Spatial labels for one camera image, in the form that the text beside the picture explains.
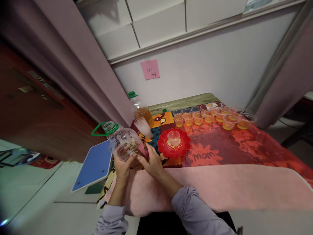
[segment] large plastic jug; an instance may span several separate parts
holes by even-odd
[[[107,136],[109,140],[109,150],[114,156],[126,162],[130,155],[137,153],[149,161],[149,153],[133,129],[124,128],[113,121],[103,122],[99,125],[101,125],[105,131],[105,135],[101,136]],[[131,167],[135,170],[142,169],[141,163],[137,160]]]
[[[134,91],[128,93],[128,98],[132,103],[132,113],[135,119],[143,117],[149,127],[153,127],[154,120],[152,119],[152,115],[149,111],[148,106],[139,98],[138,95]]]

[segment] pink sticky note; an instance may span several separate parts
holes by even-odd
[[[160,78],[159,67],[156,59],[141,62],[141,67],[146,80]]]

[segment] person's right hand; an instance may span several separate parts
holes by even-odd
[[[137,159],[143,165],[148,174],[153,178],[157,179],[164,172],[161,157],[157,154],[155,148],[149,145],[148,143],[146,143],[146,147],[149,152],[150,158],[149,162],[147,162],[144,157],[139,155],[137,156]]]

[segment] gray sleeve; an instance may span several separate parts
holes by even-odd
[[[189,235],[234,235],[226,222],[211,210],[193,187],[181,188],[172,199],[172,206]]]
[[[93,235],[125,235],[128,221],[125,220],[125,206],[107,205],[102,216],[98,219]]]

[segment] red tablecloth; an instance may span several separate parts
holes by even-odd
[[[146,139],[140,134],[143,142],[157,142],[165,130],[177,128],[171,112],[153,116],[152,128],[154,140]],[[215,120],[211,124],[181,127],[191,138],[191,149],[187,155],[177,160],[164,159],[167,168],[225,164],[259,164],[286,167],[298,172],[313,186],[313,170],[289,150],[282,147],[266,132],[252,125],[248,130],[235,127],[231,131],[222,128]]]

